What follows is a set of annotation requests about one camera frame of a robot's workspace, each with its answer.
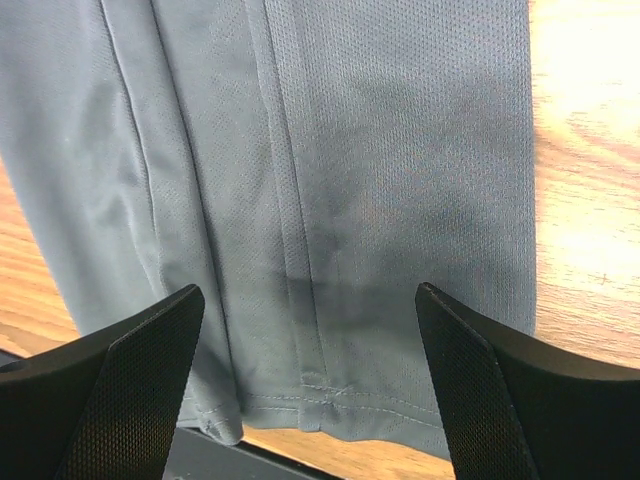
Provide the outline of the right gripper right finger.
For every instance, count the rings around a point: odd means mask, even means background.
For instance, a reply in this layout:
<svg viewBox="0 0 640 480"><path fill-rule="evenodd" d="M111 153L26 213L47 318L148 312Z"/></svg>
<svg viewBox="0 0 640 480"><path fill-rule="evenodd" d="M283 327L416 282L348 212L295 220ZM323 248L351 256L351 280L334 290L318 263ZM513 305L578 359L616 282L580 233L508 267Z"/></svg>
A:
<svg viewBox="0 0 640 480"><path fill-rule="evenodd" d="M429 283L415 304L456 478L638 478L638 370L523 334Z"/></svg>

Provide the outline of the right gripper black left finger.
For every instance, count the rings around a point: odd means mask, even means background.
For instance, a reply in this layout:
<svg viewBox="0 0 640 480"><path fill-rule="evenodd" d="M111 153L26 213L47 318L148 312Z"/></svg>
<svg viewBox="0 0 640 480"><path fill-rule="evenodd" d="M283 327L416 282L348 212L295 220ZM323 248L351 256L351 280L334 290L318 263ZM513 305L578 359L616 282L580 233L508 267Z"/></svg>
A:
<svg viewBox="0 0 640 480"><path fill-rule="evenodd" d="M160 479L205 301L188 285L142 312L1 368L4 479Z"/></svg>

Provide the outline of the dark grey t-shirt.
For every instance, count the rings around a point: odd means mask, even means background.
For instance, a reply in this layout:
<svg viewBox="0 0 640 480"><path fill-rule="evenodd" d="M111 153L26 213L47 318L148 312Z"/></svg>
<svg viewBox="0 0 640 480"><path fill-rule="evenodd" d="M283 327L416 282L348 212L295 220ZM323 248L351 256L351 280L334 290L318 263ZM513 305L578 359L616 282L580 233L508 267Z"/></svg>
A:
<svg viewBox="0 0 640 480"><path fill-rule="evenodd" d="M179 422L446 457L414 297L535 320L524 1L5 1L1 157L88 334L206 300Z"/></svg>

